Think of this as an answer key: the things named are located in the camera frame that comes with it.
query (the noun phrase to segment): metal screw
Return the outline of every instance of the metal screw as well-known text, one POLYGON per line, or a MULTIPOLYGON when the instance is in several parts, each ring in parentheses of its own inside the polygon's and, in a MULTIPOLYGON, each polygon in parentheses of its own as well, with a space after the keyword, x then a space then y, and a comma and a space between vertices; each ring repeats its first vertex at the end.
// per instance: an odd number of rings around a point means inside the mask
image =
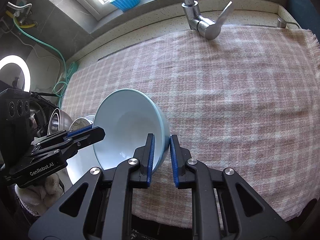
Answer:
POLYGON ((128 163, 129 163, 130 165, 135 165, 135 164, 138 163, 138 160, 137 160, 136 158, 131 158, 131 159, 128 160, 128 163))
POLYGON ((100 172, 100 169, 98 167, 93 167, 91 168, 90 170, 90 173, 93 174, 93 175, 96 175, 100 172))
POLYGON ((189 163, 190 165, 196 165, 197 162, 198 162, 198 161, 197 161, 196 159, 194 159, 194 158, 191 158, 191 159, 188 160, 188 163, 189 163))
POLYGON ((232 169, 232 168, 226 168, 224 170, 224 172, 227 174, 227 175, 233 175, 235 174, 235 171, 232 169))

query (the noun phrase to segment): kitchen faucet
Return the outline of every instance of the kitchen faucet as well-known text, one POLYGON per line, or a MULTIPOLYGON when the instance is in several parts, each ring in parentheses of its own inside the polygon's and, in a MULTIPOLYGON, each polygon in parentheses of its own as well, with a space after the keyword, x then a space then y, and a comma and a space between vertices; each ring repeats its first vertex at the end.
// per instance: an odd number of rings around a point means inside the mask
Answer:
POLYGON ((221 26, 227 17, 233 12, 234 5, 230 1, 219 15, 217 21, 210 20, 201 16, 198 2, 194 0, 184 0, 182 7, 186 14, 191 30, 197 30, 207 40, 214 40, 221 31, 221 26))

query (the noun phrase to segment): pink plaid towel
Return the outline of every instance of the pink plaid towel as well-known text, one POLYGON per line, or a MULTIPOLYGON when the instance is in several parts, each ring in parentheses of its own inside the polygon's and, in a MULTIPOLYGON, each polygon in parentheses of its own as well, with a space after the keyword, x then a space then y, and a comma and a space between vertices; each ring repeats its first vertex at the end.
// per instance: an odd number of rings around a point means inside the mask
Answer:
MULTIPOLYGON (((311 31, 229 25, 214 41, 170 33, 80 68, 63 110, 95 114, 111 92, 140 90, 194 158, 233 167, 288 220, 320 194, 319 80, 311 31)), ((192 226, 191 191, 174 187, 170 154, 133 198, 141 218, 192 226)))

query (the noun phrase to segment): gray tile wall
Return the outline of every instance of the gray tile wall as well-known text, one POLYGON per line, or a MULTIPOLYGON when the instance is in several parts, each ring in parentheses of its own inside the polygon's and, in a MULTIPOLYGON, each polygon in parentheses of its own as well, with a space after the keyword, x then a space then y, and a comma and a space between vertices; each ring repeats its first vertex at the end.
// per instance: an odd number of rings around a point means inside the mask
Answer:
MULTIPOLYGON (((21 37, 21 39, 28 44, 34 45, 36 42, 31 41, 29 42, 26 38, 21 37)), ((8 56, 8 55, 17 55, 27 60, 32 48, 29 46, 23 45, 13 34, 6 33, 2 34, 0 37, 0 59, 8 56)))
MULTIPOLYGON (((68 1, 69 0, 54 0, 54 3, 57 4, 55 5, 50 0, 27 0, 27 2, 32 3, 32 15, 30 16, 30 19, 35 20, 38 23, 38 26, 24 29, 25 32, 30 34, 31 36, 58 49, 64 56, 65 60, 69 59, 79 49, 93 40, 92 36, 87 31, 85 31, 81 26, 79 26, 79 24, 72 20, 70 16, 67 16, 57 7, 65 6, 68 1)), ((6 15, 4 16, 4 18, 7 22, 12 21, 6 15)), ((89 28, 90 25, 90 20, 88 19, 91 18, 85 18, 85 22, 87 22, 87 28, 89 28)), ((23 38, 29 44, 35 43, 28 37, 23 38)), ((0 38, 0 50, 3 45, 5 46, 7 43, 10 43, 10 40, 14 41, 15 39, 15 37, 10 38, 10 35, 4 34, 0 38)), ((58 54, 56 52, 53 52, 52 49, 49 49, 44 45, 41 46, 49 50, 54 55, 58 56, 58 54)), ((26 46, 23 45, 23 49, 21 48, 21 51, 25 51, 25 47, 26 46)))
POLYGON ((87 33, 97 25, 98 21, 76 0, 49 0, 61 9, 87 33))

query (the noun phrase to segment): metal bowl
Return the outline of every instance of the metal bowl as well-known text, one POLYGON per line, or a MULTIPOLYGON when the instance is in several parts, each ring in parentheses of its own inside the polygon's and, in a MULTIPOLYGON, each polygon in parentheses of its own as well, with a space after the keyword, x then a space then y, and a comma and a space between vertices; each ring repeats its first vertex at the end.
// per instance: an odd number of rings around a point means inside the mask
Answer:
POLYGON ((63 130, 69 130, 72 124, 71 117, 64 111, 56 108, 50 118, 48 135, 54 134, 63 130))

